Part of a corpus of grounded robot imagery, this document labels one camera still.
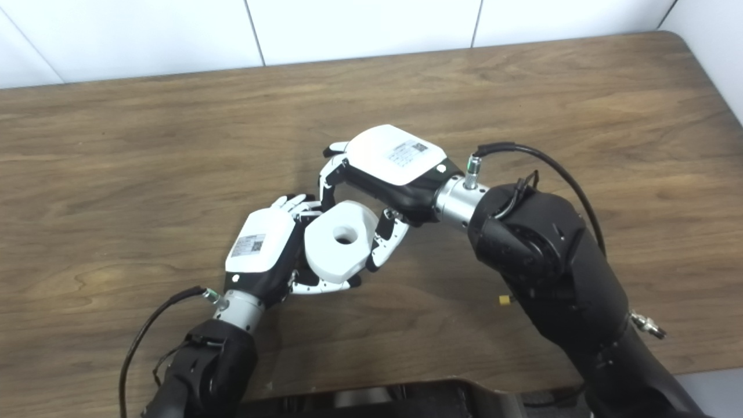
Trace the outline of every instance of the hole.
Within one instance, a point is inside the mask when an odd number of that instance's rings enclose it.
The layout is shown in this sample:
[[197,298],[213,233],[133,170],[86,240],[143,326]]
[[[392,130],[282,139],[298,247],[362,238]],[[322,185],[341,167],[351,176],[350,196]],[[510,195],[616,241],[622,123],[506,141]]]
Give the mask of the hole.
[[557,224],[552,224],[552,228],[555,228],[555,232],[557,232],[557,236],[560,238],[560,240],[565,241],[565,234],[563,234],[562,230],[557,227]]
[[333,230],[333,238],[343,245],[353,243],[359,238],[359,234],[348,226],[337,226]]

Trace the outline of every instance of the gray floor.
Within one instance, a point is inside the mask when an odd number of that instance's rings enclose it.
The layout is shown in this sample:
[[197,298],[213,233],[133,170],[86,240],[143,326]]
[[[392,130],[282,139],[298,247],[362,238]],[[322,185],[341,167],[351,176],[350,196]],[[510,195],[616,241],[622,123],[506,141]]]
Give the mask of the gray floor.
[[743,369],[677,377],[704,413],[710,417],[743,417]]
[[[713,418],[743,417],[743,369],[719,370],[677,376],[699,407]],[[547,392],[526,393],[524,402],[547,402]],[[529,418],[588,418],[591,413],[581,396],[574,408],[526,408]]]

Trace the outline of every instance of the metal connector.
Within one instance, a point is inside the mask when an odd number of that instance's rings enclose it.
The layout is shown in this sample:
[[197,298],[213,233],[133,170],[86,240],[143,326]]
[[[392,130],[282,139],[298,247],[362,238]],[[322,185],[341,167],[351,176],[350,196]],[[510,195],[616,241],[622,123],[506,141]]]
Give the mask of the metal connector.
[[632,323],[635,324],[637,329],[639,329],[640,331],[647,332],[659,340],[662,340],[666,337],[667,334],[663,330],[663,328],[660,328],[658,325],[656,325],[655,321],[653,321],[651,318],[642,316],[635,311],[629,311],[629,317],[632,319]]
[[212,305],[216,305],[220,310],[225,310],[230,305],[230,302],[225,300],[216,290],[208,287],[201,296],[208,300]]
[[480,176],[481,165],[482,158],[470,155],[470,159],[467,161],[467,174],[464,177],[465,189],[474,190],[477,188],[477,178]]

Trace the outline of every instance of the grout line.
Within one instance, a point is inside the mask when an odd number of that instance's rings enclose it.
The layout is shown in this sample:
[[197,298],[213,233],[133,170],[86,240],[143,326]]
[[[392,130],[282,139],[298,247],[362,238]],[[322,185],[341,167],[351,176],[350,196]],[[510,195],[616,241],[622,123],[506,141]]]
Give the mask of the grout line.
[[666,15],[663,16],[663,18],[661,19],[661,23],[658,23],[658,27],[655,30],[658,30],[661,28],[661,26],[663,26],[663,22],[665,22],[666,19],[668,19],[668,15],[671,14],[671,10],[673,10],[673,8],[676,7],[676,3],[678,3],[678,0],[673,0],[673,4],[671,4],[671,7],[668,8]]
[[480,15],[482,14],[482,4],[485,0],[480,0],[480,8],[477,10],[477,20],[475,20],[475,30],[472,32],[472,42],[470,42],[470,48],[475,47],[475,36],[477,36],[477,28],[480,25]]
[[26,34],[23,33],[23,30],[21,30],[21,28],[19,28],[18,25],[16,25],[16,23],[10,18],[10,16],[7,13],[5,13],[5,10],[3,10],[2,7],[0,7],[0,13],[4,14],[5,17],[7,17],[7,20],[13,25],[13,27],[18,31],[18,33],[20,33],[21,36],[23,36],[23,39],[26,39],[26,42],[28,42],[28,44],[33,48],[33,50],[36,51],[36,53],[39,55],[39,57],[41,57],[44,63],[49,66],[49,69],[52,70],[54,75],[56,75],[59,78],[59,80],[62,81],[62,84],[67,83],[65,79],[63,79],[62,76],[59,75],[56,69],[54,69],[51,63],[47,61],[46,57],[44,57],[44,55],[41,53],[41,51],[39,51],[36,45],[34,45],[33,42],[31,42],[31,39],[28,39],[28,36],[26,36]]
[[250,27],[253,29],[253,38],[256,40],[256,46],[258,46],[258,55],[261,56],[261,62],[263,63],[263,66],[266,66],[266,59],[263,57],[263,50],[261,49],[261,43],[258,41],[258,32],[256,32],[256,26],[253,24],[253,15],[250,13],[250,6],[247,5],[247,0],[243,1],[245,3],[245,11],[247,11],[247,19],[250,20]]

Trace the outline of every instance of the black arm segment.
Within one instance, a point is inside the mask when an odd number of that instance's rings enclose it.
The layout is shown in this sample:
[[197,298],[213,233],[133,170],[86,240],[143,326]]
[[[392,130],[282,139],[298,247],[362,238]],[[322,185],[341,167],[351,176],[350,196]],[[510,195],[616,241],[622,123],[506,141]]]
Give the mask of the black arm segment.
[[512,184],[488,190],[467,230],[470,242],[539,332],[568,355],[596,417],[704,417],[635,331],[626,293],[570,202],[529,189],[497,219],[512,195]]
[[210,319],[189,331],[143,418],[231,418],[258,362],[253,336]]

